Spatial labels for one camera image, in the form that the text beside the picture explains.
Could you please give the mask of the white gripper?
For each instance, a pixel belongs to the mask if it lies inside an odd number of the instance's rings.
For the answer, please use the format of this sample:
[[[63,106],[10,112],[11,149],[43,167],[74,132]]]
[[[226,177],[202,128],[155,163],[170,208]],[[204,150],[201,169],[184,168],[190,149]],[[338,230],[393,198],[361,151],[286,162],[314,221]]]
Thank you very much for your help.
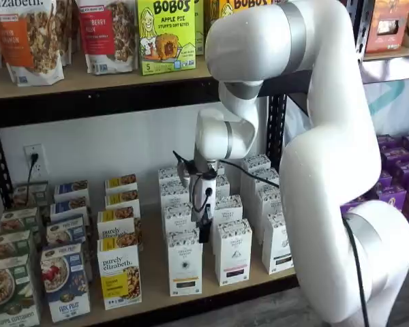
[[[192,221],[199,222],[199,242],[207,243],[215,214],[214,172],[198,173],[191,177],[190,201],[192,203]]]

